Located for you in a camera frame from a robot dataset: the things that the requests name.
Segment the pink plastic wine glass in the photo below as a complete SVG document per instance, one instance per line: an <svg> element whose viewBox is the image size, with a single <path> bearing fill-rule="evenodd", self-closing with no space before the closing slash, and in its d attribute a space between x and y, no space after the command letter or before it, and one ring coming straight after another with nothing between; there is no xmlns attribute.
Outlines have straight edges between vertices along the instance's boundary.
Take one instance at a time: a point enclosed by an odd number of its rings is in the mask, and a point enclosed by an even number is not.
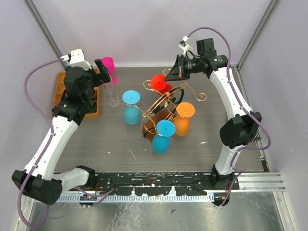
<svg viewBox="0 0 308 231"><path fill-rule="evenodd" d="M118 78L114 76L115 72L115 63L112 57L106 56L101 59L103 65L108 69L109 75L111 76L111 80L113 84L118 83Z"/></svg>

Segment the red plastic wine glass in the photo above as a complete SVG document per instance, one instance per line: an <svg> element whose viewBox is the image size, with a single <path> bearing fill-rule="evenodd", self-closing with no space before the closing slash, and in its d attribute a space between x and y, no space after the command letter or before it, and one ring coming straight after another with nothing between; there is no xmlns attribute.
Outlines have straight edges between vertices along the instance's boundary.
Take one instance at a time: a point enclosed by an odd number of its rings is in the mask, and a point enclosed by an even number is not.
<svg viewBox="0 0 308 231"><path fill-rule="evenodd" d="M151 88L154 89L159 96L173 89L172 85L165 81L165 76L157 74L150 81Z"/></svg>

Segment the clear champagne glass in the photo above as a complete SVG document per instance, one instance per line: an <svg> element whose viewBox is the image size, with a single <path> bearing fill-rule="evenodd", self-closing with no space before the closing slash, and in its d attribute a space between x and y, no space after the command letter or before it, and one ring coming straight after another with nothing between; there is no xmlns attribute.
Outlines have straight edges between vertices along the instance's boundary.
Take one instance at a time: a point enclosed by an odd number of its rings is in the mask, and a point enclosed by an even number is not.
<svg viewBox="0 0 308 231"><path fill-rule="evenodd" d="M105 83L104 89L106 90L106 92L109 96L108 104L111 107L117 107L119 105L119 98L114 95L113 81L111 80L109 83Z"/></svg>

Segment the striped black white cloth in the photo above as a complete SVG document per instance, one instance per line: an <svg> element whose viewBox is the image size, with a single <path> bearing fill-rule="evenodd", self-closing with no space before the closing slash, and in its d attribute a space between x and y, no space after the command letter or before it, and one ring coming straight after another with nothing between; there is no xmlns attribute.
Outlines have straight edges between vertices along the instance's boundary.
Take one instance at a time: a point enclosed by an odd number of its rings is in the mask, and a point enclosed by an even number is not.
<svg viewBox="0 0 308 231"><path fill-rule="evenodd" d="M250 140L250 142L257 142L257 141L260 141L262 139L259 131L257 131L254 135L254 137Z"/></svg>

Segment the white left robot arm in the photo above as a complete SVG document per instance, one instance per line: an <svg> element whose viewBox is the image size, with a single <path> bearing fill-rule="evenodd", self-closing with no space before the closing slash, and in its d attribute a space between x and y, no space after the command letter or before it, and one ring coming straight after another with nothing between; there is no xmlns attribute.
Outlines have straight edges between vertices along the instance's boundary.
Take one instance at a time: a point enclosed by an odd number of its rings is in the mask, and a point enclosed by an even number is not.
<svg viewBox="0 0 308 231"><path fill-rule="evenodd" d="M78 186L90 191L96 186L95 171L86 166L77 166L61 174L54 173L64 147L85 115L97 111L97 105L93 102L94 89L111 81L101 59L95 60L99 72L95 72L85 60L78 64L72 60L69 59L70 65L65 70L65 90L61 100L52 109L53 118L45 117L50 127L48 133L25 168L12 174L12 181L19 189L19 203L25 195L52 205L63 192Z"/></svg>

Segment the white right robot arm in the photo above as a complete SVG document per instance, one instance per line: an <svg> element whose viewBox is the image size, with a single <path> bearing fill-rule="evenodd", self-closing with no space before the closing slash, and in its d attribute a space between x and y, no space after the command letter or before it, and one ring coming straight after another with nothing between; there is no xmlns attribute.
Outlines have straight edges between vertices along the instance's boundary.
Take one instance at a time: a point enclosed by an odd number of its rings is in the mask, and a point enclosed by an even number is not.
<svg viewBox="0 0 308 231"><path fill-rule="evenodd" d="M212 38L197 41L197 55L188 56L192 48L184 38L179 47L183 54L176 57L166 81L188 80L191 74L204 73L217 89L227 113L227 122L220 129L223 143L218 161L213 165L210 182L221 190L234 179L234 164L241 150L255 137L262 116L253 112L243 98L231 74L225 55L217 55Z"/></svg>

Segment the orange plastic wine glass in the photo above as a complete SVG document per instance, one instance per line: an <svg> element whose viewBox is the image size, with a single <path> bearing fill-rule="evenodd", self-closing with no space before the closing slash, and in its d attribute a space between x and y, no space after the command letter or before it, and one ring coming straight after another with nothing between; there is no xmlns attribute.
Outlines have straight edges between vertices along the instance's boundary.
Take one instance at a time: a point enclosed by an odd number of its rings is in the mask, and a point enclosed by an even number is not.
<svg viewBox="0 0 308 231"><path fill-rule="evenodd" d="M195 107L189 102L182 102L176 107L178 115L173 120L178 136L186 136L190 130L190 117L195 114Z"/></svg>

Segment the light blue left wine glass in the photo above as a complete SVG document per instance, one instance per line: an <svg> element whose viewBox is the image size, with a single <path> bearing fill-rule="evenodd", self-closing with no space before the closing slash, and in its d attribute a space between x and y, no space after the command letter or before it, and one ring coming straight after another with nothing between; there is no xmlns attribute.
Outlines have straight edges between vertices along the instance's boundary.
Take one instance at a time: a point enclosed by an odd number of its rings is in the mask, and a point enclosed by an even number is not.
<svg viewBox="0 0 308 231"><path fill-rule="evenodd" d="M128 90L122 95L122 100L127 105L124 110L124 121L129 125L138 124L140 121L141 112L137 107L140 98L140 94L135 90Z"/></svg>

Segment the blue right wine glass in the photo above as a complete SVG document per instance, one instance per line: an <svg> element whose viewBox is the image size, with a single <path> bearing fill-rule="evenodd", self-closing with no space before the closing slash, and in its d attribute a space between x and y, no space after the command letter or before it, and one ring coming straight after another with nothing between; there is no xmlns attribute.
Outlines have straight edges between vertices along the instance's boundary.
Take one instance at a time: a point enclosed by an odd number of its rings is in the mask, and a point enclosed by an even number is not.
<svg viewBox="0 0 308 231"><path fill-rule="evenodd" d="M152 141L152 150L156 154L165 154L169 150L171 137L175 134L175 125L169 120L161 120L157 123L156 130L157 134Z"/></svg>

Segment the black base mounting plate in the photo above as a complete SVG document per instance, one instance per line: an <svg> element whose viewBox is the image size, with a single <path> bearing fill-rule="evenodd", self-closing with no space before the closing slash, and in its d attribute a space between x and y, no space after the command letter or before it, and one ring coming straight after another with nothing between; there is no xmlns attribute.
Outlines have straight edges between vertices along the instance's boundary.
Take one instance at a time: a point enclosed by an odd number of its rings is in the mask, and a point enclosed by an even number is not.
<svg viewBox="0 0 308 231"><path fill-rule="evenodd" d="M91 187L80 186L84 191L98 190L100 194L111 189L112 195L159 196L168 195L172 190L176 196L206 195L210 190L226 191L232 179L223 183L214 183L207 172L104 172L95 174Z"/></svg>

